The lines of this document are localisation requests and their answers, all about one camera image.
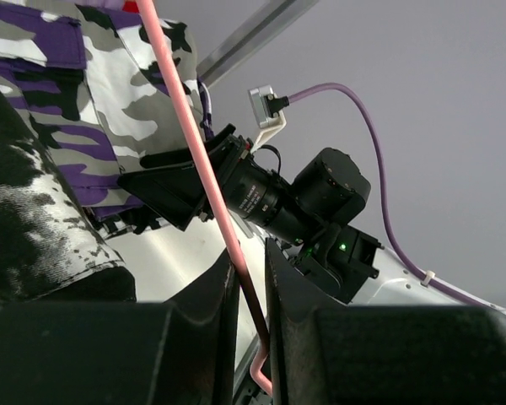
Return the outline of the red trousers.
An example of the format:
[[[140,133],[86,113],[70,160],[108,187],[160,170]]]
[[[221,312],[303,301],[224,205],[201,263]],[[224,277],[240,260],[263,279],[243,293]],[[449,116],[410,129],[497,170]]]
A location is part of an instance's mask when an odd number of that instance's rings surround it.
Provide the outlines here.
[[[138,14],[139,13],[139,8],[138,8],[138,5],[137,5],[137,1],[136,0],[125,0],[124,1],[124,4],[123,4],[123,7],[122,7],[122,10],[124,12],[128,12],[128,13],[132,13],[132,14]]]

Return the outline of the lilac purple trousers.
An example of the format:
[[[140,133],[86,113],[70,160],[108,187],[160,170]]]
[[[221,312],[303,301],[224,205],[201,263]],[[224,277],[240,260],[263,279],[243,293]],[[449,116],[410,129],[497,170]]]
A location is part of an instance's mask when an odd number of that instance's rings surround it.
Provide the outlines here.
[[[109,9],[122,9],[125,0],[75,0],[76,4]]]

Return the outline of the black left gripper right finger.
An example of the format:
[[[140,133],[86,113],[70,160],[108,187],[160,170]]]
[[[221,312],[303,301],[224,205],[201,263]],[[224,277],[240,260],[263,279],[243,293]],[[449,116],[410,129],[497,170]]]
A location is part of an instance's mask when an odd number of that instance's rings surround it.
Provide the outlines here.
[[[506,318],[463,305],[345,306],[266,243],[276,404],[506,404]]]

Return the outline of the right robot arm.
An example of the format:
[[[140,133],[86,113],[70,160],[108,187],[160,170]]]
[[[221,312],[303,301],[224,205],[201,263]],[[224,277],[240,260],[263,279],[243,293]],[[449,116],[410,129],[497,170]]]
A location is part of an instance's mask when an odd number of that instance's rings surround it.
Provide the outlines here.
[[[453,305],[506,309],[411,270],[391,249],[349,223],[365,208],[371,185],[349,155],[323,148],[292,183],[261,168],[252,142],[228,125],[205,143],[227,209],[284,243],[299,247],[291,266],[346,305]],[[145,156],[145,170],[118,185],[177,229],[214,218],[188,148]]]

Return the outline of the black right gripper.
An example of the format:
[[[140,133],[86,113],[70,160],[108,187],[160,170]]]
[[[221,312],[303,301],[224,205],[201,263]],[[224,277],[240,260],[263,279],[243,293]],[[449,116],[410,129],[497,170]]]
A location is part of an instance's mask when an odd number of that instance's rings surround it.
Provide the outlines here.
[[[295,235],[295,197],[275,170],[254,160],[249,143],[228,124],[203,146],[210,154],[227,207],[275,236]],[[144,169],[121,175],[117,184],[179,230],[208,207],[207,194],[188,148],[147,154]]]

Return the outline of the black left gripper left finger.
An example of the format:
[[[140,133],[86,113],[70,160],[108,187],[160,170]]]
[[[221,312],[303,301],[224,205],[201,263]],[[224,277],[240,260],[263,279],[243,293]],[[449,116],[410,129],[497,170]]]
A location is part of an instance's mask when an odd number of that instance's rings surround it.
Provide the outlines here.
[[[0,404],[229,404],[239,300],[222,253],[162,303],[0,308]]]

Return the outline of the grey purple patterned trousers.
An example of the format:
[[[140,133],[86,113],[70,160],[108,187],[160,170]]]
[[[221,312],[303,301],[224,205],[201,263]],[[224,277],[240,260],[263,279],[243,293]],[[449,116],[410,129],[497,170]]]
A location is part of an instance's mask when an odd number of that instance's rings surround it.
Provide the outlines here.
[[[104,237],[165,226],[117,184],[145,155],[186,146],[139,14],[0,1],[0,90]]]

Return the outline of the black white patterned trousers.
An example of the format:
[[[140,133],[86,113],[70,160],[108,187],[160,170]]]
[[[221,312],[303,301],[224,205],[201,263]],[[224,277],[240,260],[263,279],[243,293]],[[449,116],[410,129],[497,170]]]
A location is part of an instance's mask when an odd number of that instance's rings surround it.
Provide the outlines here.
[[[136,283],[0,91],[0,306],[134,302]]]

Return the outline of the pink wire hanger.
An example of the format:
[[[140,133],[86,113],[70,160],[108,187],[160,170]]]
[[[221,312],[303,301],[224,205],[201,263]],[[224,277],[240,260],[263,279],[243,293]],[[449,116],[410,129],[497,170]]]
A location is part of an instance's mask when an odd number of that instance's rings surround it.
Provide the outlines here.
[[[240,287],[244,293],[252,320],[260,338],[261,346],[251,363],[250,376],[266,394],[271,396],[273,394],[272,382],[261,371],[269,354],[270,335],[265,317],[261,310],[260,301],[258,300],[254,284],[246,265],[243,251],[241,250],[239,240],[231,223],[227,206],[223,200],[223,195],[204,147],[196,120],[192,114],[185,91],[183,90],[182,82],[174,64],[170,46],[167,44],[160,25],[155,6],[153,2],[149,0],[139,1],[137,6],[143,25],[147,31],[149,42],[156,56],[159,70],[167,90],[169,91],[188,148],[191,151],[197,172],[200,176],[204,191],[207,194],[207,199],[213,210],[215,219],[217,220],[231,262],[238,274]]]

